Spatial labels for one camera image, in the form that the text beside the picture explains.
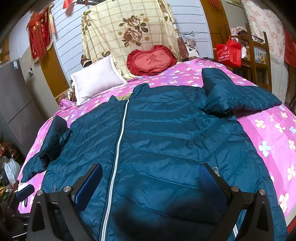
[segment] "gray refrigerator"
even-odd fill
[[[27,88],[19,60],[0,65],[0,130],[25,158],[45,120]]]

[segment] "red heart-shaped pillow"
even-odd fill
[[[163,45],[155,45],[152,50],[134,50],[128,55],[126,65],[129,71],[137,76],[157,75],[174,66],[177,59]]]

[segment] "bolt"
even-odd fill
[[[234,191],[234,192],[238,192],[239,191],[239,188],[237,186],[232,186],[231,187],[231,190]]]
[[[63,188],[63,191],[64,192],[68,192],[68,191],[70,191],[71,190],[71,187],[70,186],[65,186],[64,188]]]
[[[43,194],[43,191],[42,190],[38,190],[36,194],[37,194],[37,196],[40,196],[40,195]]]
[[[265,195],[265,191],[264,191],[263,189],[260,189],[260,190],[259,190],[259,193],[260,193],[261,195]]]

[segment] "refrigerator label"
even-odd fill
[[[15,69],[18,69],[17,61],[14,61],[14,62],[13,62],[13,66],[14,66]]]

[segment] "bed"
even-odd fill
[[[202,68],[219,68],[224,71],[236,85],[254,85],[229,70],[222,64],[214,63],[206,59],[194,59],[192,61],[179,63],[163,73],[156,76],[141,76],[128,81],[127,85],[118,87],[112,91],[100,94],[81,106],[76,106],[71,101],[62,100],[59,111],[54,114],[39,130],[35,143],[33,144],[22,170],[28,160],[36,154],[43,143],[47,131],[56,115],[67,121],[68,127],[71,123],[83,116],[85,113],[96,108],[109,98],[114,96],[126,96],[142,83],[148,83],[151,88],[164,85],[189,85],[201,87],[203,85]],[[284,105],[275,106],[266,111],[237,112],[238,121],[253,142],[258,154],[263,158],[270,177],[274,183],[277,198],[284,216],[290,213],[296,204],[295,160],[296,160],[296,116]],[[18,190],[28,184],[35,187],[35,193],[40,190],[45,172],[37,174],[26,183],[20,183]],[[21,213],[30,212],[35,193],[28,197],[27,206],[22,202],[19,206]]]

